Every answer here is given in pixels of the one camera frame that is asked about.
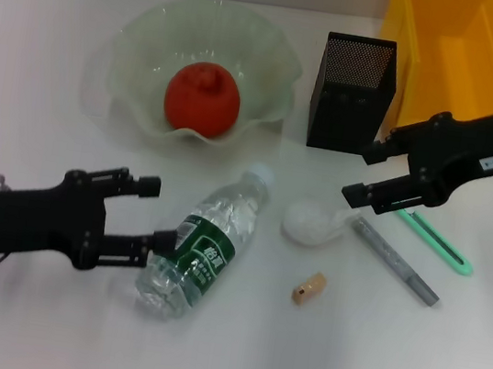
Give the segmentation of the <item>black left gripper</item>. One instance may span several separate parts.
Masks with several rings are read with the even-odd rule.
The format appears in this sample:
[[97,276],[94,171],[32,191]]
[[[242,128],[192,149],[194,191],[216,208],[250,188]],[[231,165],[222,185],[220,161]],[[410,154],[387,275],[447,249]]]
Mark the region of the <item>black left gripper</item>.
[[[157,176],[135,178],[127,167],[89,173],[69,172],[49,189],[0,191],[0,253],[56,251],[69,257],[77,270],[97,265],[104,236],[104,199],[116,196],[157,198]],[[106,235],[99,265],[145,268],[150,253],[174,252],[175,229],[150,235]]]

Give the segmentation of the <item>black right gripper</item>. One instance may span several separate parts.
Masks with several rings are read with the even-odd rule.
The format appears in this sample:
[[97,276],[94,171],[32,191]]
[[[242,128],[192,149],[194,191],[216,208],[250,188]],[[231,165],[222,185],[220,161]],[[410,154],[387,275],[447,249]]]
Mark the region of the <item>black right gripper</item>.
[[429,120],[393,128],[384,141],[364,148],[367,164],[407,154],[409,175],[342,189],[349,207],[375,214],[423,205],[437,207],[456,188],[493,176],[493,116],[459,121],[445,112]]

